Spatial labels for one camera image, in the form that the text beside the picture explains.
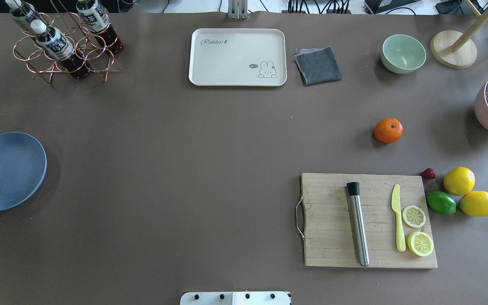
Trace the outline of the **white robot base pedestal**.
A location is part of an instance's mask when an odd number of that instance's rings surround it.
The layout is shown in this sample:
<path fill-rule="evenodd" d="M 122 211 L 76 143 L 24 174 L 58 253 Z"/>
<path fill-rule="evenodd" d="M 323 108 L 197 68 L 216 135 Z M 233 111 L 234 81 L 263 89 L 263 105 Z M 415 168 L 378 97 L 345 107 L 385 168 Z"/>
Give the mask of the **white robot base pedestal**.
<path fill-rule="evenodd" d="M 188 292 L 180 305 L 291 305 L 291 293 L 286 291 L 215 291 Z"/>

